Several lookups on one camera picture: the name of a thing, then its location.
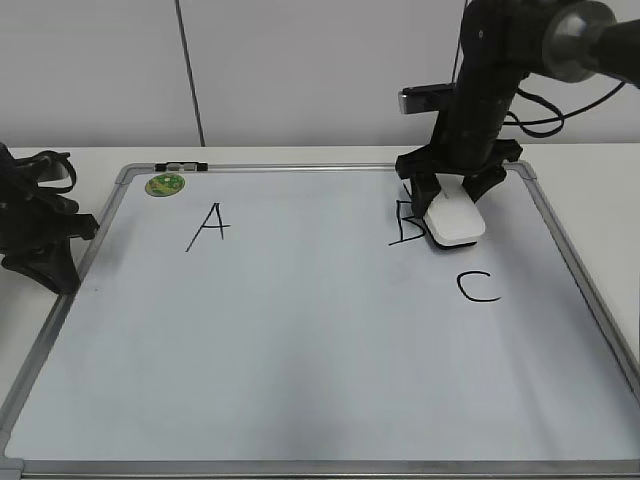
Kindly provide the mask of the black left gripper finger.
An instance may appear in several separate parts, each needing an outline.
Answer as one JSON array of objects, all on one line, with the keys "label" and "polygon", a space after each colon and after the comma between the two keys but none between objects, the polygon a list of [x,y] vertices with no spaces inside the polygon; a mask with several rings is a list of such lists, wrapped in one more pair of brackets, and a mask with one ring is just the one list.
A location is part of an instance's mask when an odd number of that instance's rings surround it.
[{"label": "black left gripper finger", "polygon": [[[69,158],[69,152],[39,152],[36,155],[15,160],[19,178],[46,194],[70,193],[76,185],[77,174]],[[68,178],[67,186],[43,186],[43,183]]]},{"label": "black left gripper finger", "polygon": [[40,249],[5,255],[1,265],[58,295],[71,295],[80,285],[69,244],[49,244]]}]

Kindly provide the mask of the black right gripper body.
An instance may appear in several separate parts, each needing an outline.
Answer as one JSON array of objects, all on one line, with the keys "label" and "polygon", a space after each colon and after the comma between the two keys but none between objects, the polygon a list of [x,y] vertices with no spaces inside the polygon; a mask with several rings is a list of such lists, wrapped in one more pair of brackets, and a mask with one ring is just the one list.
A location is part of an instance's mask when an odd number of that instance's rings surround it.
[{"label": "black right gripper body", "polygon": [[516,140],[500,140],[484,132],[453,133],[448,129],[448,110],[438,112],[430,142],[399,155],[395,171],[401,179],[417,174],[476,176],[504,162],[517,162],[523,153]]}]

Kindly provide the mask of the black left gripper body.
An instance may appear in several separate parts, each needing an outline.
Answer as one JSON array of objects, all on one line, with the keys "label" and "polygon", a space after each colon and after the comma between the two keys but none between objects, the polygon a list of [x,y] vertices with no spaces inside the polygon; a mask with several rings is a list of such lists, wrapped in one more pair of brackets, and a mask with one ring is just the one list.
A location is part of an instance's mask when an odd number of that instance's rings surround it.
[{"label": "black left gripper body", "polygon": [[[66,194],[46,194],[19,178],[14,157],[1,146],[1,253],[18,254],[57,241],[95,237],[99,224],[91,214],[81,214],[79,204]],[[43,186],[67,186],[70,180]]]}]

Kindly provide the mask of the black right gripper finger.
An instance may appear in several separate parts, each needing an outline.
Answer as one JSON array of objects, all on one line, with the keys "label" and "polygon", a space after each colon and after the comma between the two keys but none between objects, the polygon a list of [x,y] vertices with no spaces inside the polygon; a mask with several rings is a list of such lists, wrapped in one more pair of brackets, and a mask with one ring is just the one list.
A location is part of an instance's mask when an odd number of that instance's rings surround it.
[{"label": "black right gripper finger", "polygon": [[462,186],[473,203],[477,203],[488,191],[499,185],[506,178],[506,170],[502,165],[495,165],[483,172],[466,176]]},{"label": "black right gripper finger", "polygon": [[435,173],[419,172],[410,176],[411,207],[416,218],[423,218],[433,200],[441,192],[441,184]]}]

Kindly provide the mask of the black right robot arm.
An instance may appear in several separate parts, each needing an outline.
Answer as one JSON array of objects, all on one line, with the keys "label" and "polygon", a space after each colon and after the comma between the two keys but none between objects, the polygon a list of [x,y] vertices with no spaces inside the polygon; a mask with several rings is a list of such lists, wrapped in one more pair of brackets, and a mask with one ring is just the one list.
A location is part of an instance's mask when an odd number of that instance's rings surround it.
[{"label": "black right robot arm", "polygon": [[403,114],[438,115],[430,142],[395,163],[418,217],[440,193],[440,174],[461,176],[472,201],[505,179],[505,163],[518,161],[522,148],[499,134],[527,76],[578,83],[601,74],[639,83],[639,23],[618,21],[600,1],[473,1],[460,41],[454,82],[399,93]]}]

